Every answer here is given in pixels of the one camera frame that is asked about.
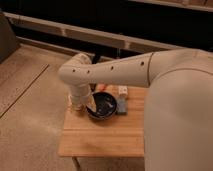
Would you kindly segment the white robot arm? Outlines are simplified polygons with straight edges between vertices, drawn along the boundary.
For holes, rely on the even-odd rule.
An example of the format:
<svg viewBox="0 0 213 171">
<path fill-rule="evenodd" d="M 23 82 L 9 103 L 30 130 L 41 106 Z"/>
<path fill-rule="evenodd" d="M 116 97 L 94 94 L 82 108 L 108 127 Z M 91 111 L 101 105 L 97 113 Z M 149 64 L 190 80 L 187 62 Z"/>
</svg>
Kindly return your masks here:
<svg viewBox="0 0 213 171">
<path fill-rule="evenodd" d="M 149 87 L 151 81 L 170 65 L 163 52 L 97 64 L 92 64 L 87 55 L 80 53 L 64 63 L 58 74 L 69 86 L 73 106 L 76 109 L 86 106 L 95 111 L 97 107 L 89 87 L 91 83 Z"/>
</svg>

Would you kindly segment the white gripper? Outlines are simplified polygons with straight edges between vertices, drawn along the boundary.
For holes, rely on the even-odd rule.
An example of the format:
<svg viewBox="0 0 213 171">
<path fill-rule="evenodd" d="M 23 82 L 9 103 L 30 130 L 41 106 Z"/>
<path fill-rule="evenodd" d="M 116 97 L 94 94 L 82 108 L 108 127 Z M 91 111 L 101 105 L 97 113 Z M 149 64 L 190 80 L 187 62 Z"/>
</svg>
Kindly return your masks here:
<svg viewBox="0 0 213 171">
<path fill-rule="evenodd" d="M 75 103 L 87 106 L 93 112 L 97 111 L 97 106 L 94 97 L 92 96 L 89 85 L 80 85 L 80 86 L 71 85 L 69 89 L 70 95 Z"/>
</svg>

